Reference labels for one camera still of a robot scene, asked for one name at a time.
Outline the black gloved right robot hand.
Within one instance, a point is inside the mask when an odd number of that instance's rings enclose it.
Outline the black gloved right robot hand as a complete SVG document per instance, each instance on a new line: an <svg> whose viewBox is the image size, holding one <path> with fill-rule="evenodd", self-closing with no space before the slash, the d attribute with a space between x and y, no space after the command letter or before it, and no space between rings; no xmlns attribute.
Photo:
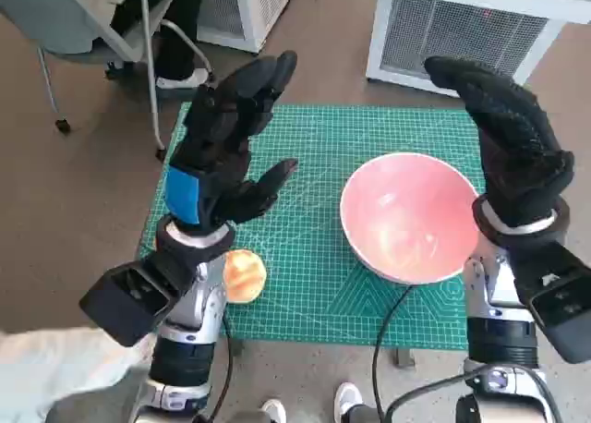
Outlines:
<svg viewBox="0 0 591 423"><path fill-rule="evenodd" d="M478 129L486 198L511 228L550 216L573 180L574 155L562 148L537 96L503 72L473 60L431 56L431 82L456 91Z"/></svg>

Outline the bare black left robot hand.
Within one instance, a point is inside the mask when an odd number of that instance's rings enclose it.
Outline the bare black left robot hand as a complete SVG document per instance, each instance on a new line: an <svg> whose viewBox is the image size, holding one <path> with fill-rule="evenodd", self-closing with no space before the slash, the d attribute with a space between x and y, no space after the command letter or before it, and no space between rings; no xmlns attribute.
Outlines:
<svg viewBox="0 0 591 423"><path fill-rule="evenodd" d="M164 198L173 222L183 232L206 234L232 222L260 217L297 167L284 159L259 180L246 177L249 141L273 118L297 65L297 54L263 56L216 84L198 87L183 125L185 136L169 161Z"/></svg>

